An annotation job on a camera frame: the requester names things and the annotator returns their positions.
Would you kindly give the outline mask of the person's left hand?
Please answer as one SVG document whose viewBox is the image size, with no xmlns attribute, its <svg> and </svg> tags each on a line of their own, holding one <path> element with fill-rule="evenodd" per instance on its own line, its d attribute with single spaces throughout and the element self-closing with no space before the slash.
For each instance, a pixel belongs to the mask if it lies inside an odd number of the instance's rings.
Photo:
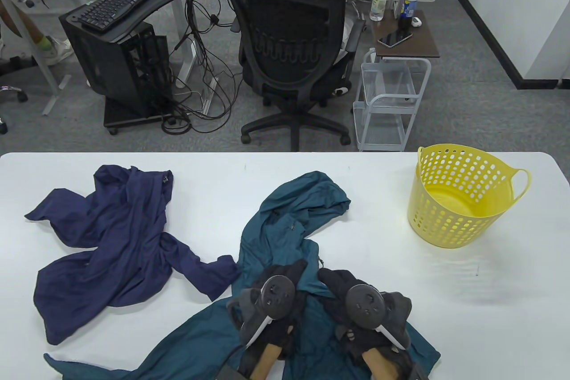
<svg viewBox="0 0 570 380">
<path fill-rule="evenodd" d="M 307 294 L 297 290 L 297 285 L 307 265 L 300 258 L 293 264 L 269 266 L 252 286 L 227 303 L 228 316 L 242 347 L 291 347 L 293 330 L 305 308 Z"/>
</svg>

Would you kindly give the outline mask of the person's right hand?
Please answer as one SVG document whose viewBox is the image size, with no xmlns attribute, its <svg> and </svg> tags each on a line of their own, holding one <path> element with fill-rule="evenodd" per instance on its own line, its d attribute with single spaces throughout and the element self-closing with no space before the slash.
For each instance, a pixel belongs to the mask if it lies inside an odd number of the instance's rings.
<svg viewBox="0 0 570 380">
<path fill-rule="evenodd" d="M 413 367 L 407 332 L 411 299 L 400 292 L 380 292 L 347 270 L 321 268 L 318 278 L 334 295 L 319 301 L 336 323 L 336 337 L 354 363 L 364 362 L 364 353 L 376 349 L 401 376 L 407 376 Z"/>
</svg>

